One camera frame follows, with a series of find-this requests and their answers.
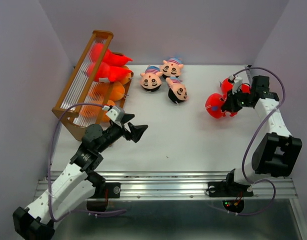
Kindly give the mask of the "orange shark plush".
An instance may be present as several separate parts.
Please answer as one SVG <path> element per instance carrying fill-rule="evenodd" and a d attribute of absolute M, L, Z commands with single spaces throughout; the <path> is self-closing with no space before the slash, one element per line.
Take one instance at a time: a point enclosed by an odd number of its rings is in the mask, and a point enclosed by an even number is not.
<path fill-rule="evenodd" d="M 131 72 L 129 72 L 128 74 L 126 74 L 123 78 L 121 78 L 121 79 L 119 80 L 119 82 L 120 82 L 122 85 L 126 85 L 127 83 L 129 83 L 129 82 L 132 80 L 133 76 L 134 76 L 134 72 L 131 71 Z"/>
<path fill-rule="evenodd" d="M 88 92 L 88 96 L 96 100 L 99 98 L 104 98 L 107 93 L 110 93 L 109 100 L 115 102 L 125 98 L 127 95 L 127 90 L 119 81 L 113 83 L 98 82 Z"/>
<path fill-rule="evenodd" d="M 91 103 L 94 103 L 94 104 L 102 104 L 103 102 L 102 101 L 93 101 Z M 115 102 L 112 101 L 112 100 L 108 100 L 107 106 L 115 106 Z M 86 117 L 86 118 L 97 118 L 99 113 L 100 113 L 100 110 L 101 110 L 101 107 L 99 106 L 94 106 L 94 105 L 84 105 L 81 107 L 81 110 L 80 110 L 80 114 L 83 116 L 83 117 Z M 107 123 L 109 122 L 110 119 L 109 117 L 106 115 L 106 111 L 101 119 L 101 122 L 104 122 L 104 123 Z"/>

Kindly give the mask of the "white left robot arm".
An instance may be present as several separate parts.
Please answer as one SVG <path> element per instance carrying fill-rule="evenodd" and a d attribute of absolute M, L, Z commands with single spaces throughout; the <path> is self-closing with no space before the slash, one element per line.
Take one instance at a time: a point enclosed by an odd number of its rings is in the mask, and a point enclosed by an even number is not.
<path fill-rule="evenodd" d="M 109 110 L 110 126 L 89 125 L 81 144 L 62 173 L 47 189 L 26 207 L 18 207 L 12 214 L 15 231 L 25 240 L 50 240 L 55 234 L 54 224 L 62 221 L 90 197 L 100 197 L 106 180 L 95 170 L 103 161 L 102 152 L 124 138 L 137 143 L 148 125 L 133 125 L 134 114 Z"/>

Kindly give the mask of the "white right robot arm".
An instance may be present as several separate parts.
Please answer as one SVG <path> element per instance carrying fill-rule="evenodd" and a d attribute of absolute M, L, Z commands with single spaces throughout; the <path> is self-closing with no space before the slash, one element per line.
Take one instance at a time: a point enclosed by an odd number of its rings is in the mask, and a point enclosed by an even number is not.
<path fill-rule="evenodd" d="M 282 100 L 277 93 L 270 91 L 269 77 L 253 77 L 250 92 L 243 91 L 243 80 L 240 77 L 232 75 L 228 81 L 232 88 L 226 94 L 222 109 L 237 112 L 242 108 L 253 108 L 261 121 L 256 132 L 265 130 L 252 154 L 251 162 L 231 170 L 221 183 L 222 190 L 235 195 L 246 192 L 252 184 L 263 179 L 290 176 L 303 144 L 286 127 L 279 110 Z"/>

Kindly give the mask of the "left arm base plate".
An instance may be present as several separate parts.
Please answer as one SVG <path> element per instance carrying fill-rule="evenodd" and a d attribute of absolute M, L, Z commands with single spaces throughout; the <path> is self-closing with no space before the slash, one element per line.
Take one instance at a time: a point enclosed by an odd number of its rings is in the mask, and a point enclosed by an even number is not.
<path fill-rule="evenodd" d="M 97 186 L 90 199 L 119 199 L 121 194 L 120 182 L 106 182 Z"/>

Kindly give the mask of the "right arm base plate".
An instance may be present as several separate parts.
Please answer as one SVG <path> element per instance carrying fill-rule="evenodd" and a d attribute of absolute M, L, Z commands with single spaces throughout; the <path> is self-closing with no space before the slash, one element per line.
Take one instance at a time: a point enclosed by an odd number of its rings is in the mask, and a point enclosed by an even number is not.
<path fill-rule="evenodd" d="M 253 197 L 253 191 L 248 191 L 248 185 L 238 183 L 228 184 L 225 181 L 211 181 L 207 183 L 207 192 L 211 198 Z"/>

